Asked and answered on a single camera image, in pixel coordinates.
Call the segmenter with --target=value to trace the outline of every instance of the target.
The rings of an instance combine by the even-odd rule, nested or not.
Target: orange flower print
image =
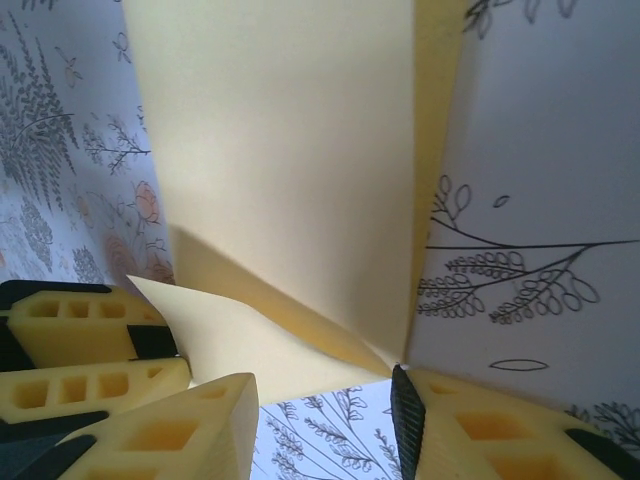
[[[138,275],[140,269],[127,245],[119,237],[110,235],[104,242],[104,254],[115,284],[137,292],[127,275]]]
[[[89,228],[93,228],[93,219],[91,218],[91,211],[89,210],[89,204],[84,197],[78,196],[76,198],[76,209],[82,216],[82,220]]]
[[[147,182],[140,182],[136,187],[136,206],[145,221],[158,223],[160,206],[155,192]]]
[[[156,282],[169,283],[175,285],[173,268],[169,262],[163,262],[157,254],[149,255],[149,263],[144,272],[144,276]]]

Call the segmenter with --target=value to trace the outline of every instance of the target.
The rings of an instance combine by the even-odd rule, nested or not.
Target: square hole
[[[153,367],[147,370],[147,378],[153,378],[162,371],[162,367]]]
[[[429,388],[433,393],[437,393],[438,395],[452,395],[454,393],[458,393],[452,388],[445,387],[444,385],[440,385],[438,383],[430,383]]]
[[[129,391],[126,373],[103,373],[98,375],[98,398],[121,397]]]
[[[155,468],[92,468],[86,480],[153,480]]]
[[[211,390],[208,390],[200,395],[200,398],[222,398],[227,393],[227,389],[224,387],[218,387]]]
[[[89,302],[69,302],[69,316],[87,318],[89,316]]]
[[[87,377],[63,378],[58,403],[82,402],[87,399]]]
[[[553,455],[540,457],[488,458],[497,474],[503,480],[576,480]]]
[[[29,315],[32,317],[57,317],[60,302],[55,300],[43,300],[29,309]]]
[[[532,436],[515,417],[504,413],[459,413],[456,419],[472,440],[510,440]]]
[[[13,391],[13,404],[18,408],[44,407],[47,402],[48,380],[20,383]]]
[[[122,318],[125,314],[124,305],[121,303],[101,303],[100,311],[104,318]]]
[[[144,425],[124,445],[133,452],[182,450],[198,428],[195,420],[157,420]]]

